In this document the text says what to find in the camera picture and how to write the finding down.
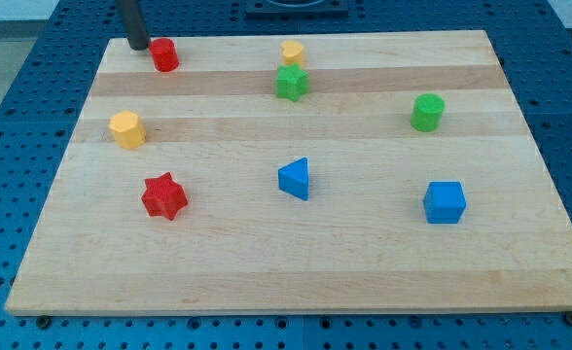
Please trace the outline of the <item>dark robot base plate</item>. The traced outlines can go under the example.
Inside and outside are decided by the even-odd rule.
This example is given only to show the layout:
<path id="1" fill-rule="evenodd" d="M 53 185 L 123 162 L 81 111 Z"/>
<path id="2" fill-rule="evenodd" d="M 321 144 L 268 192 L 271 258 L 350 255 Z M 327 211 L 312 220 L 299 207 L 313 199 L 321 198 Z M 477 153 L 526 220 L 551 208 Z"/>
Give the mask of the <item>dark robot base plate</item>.
<path id="1" fill-rule="evenodd" d="M 248 17 L 347 15 L 349 0 L 244 0 Z"/>

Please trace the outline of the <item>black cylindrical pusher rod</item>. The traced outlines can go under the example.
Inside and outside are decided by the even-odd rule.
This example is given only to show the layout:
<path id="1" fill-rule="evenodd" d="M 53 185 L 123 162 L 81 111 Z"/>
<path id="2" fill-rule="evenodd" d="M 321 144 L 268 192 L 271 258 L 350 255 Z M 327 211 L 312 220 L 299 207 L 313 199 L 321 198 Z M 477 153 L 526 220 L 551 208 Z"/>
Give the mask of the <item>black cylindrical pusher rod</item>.
<path id="1" fill-rule="evenodd" d="M 138 0 L 116 0 L 129 47 L 134 51 L 145 51 L 150 45 L 150 35 Z"/>

